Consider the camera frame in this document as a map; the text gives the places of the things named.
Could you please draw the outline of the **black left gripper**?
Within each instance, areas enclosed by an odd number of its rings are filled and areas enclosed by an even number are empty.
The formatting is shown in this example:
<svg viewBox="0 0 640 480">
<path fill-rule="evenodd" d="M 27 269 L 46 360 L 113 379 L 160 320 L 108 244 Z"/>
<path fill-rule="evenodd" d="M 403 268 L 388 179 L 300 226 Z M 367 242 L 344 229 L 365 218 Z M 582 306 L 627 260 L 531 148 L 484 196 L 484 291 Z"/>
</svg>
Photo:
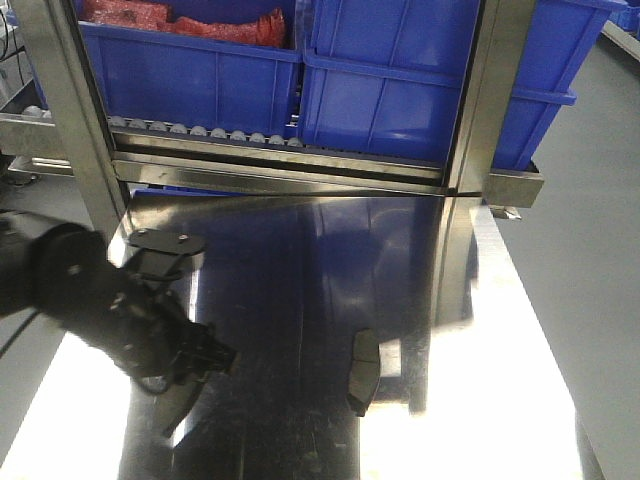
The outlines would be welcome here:
<svg viewBox="0 0 640 480">
<path fill-rule="evenodd" d="M 29 253 L 34 306 L 130 377 L 182 384 L 234 372 L 239 353 L 215 326 L 190 322 L 176 295 L 115 267 L 100 233 L 59 225 Z"/>
</svg>

